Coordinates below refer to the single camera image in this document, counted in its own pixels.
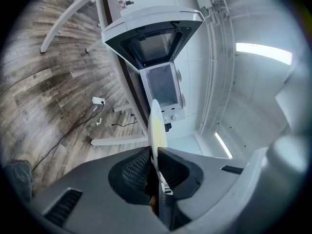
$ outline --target microwave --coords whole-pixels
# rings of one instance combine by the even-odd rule
[[[203,21],[194,9],[154,6],[125,15],[102,32],[102,42],[138,70],[149,105],[157,99],[165,124],[185,118],[174,60]]]

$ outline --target gray wood plank floor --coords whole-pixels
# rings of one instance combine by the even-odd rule
[[[69,0],[33,0],[17,21],[2,54],[0,70],[1,163],[27,154],[37,163],[72,126],[101,106],[92,96],[108,98],[119,89],[104,46],[85,48],[100,39],[97,12],[84,6],[60,29],[45,54],[39,48]],[[34,171],[34,194],[74,167],[147,143],[93,147],[93,138],[141,134],[131,110],[114,113],[127,103],[121,90],[95,118],[68,135]],[[96,122],[102,118],[99,126]]]

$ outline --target open microwave door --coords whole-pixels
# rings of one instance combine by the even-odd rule
[[[137,69],[174,61],[203,23],[203,15],[180,6],[155,6],[127,14],[102,32],[102,41]]]

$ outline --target power strip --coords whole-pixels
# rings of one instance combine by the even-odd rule
[[[102,105],[102,104],[105,104],[105,99],[102,99],[99,97],[92,97],[92,103]]]

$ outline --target ceiling light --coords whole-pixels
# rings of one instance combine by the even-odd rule
[[[226,154],[228,155],[229,158],[233,158],[233,155],[231,154],[230,150],[227,148],[227,146],[225,145],[225,143],[223,142],[223,140],[221,139],[220,135],[218,133],[214,134],[216,136],[216,138],[219,140],[221,146],[223,147],[223,149],[225,150]]]
[[[281,61],[287,65],[291,65],[293,58],[292,53],[286,50],[252,43],[237,43],[236,51],[269,57]]]

